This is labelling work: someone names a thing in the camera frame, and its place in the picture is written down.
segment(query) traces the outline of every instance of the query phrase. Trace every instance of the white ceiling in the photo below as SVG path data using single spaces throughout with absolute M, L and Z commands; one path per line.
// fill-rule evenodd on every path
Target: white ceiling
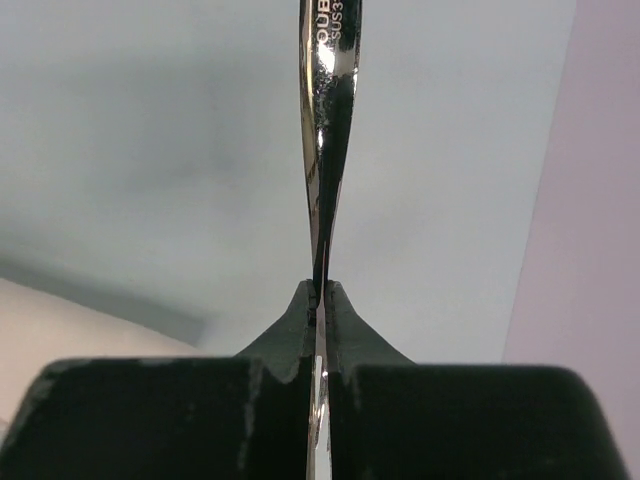
M 3 6 L 5 272 L 167 305 L 218 354 L 275 320 L 311 270 L 298 5 Z M 330 274 L 409 357 L 498 361 L 575 1 L 364 8 Z

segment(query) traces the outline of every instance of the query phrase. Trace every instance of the white surface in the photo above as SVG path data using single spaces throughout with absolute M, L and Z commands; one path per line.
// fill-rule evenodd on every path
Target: white surface
M 409 357 L 498 361 L 571 0 L 365 1 L 331 276 Z M 0 7 L 0 259 L 235 353 L 310 274 L 298 2 Z
M 0 440 L 38 372 L 61 358 L 198 356 L 147 330 L 0 279 Z

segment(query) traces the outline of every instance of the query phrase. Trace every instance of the purple wall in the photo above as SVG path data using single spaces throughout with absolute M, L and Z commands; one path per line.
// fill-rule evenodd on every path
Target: purple wall
M 578 371 L 640 478 L 640 1 L 582 0 L 507 341 Z

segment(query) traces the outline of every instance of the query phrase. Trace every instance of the stainless steel blade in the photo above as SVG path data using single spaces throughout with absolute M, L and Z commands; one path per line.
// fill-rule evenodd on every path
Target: stainless steel blade
M 302 144 L 318 299 L 316 362 L 321 364 L 314 367 L 309 478 L 323 414 L 328 412 L 324 288 L 358 80 L 361 18 L 362 0 L 300 2 Z

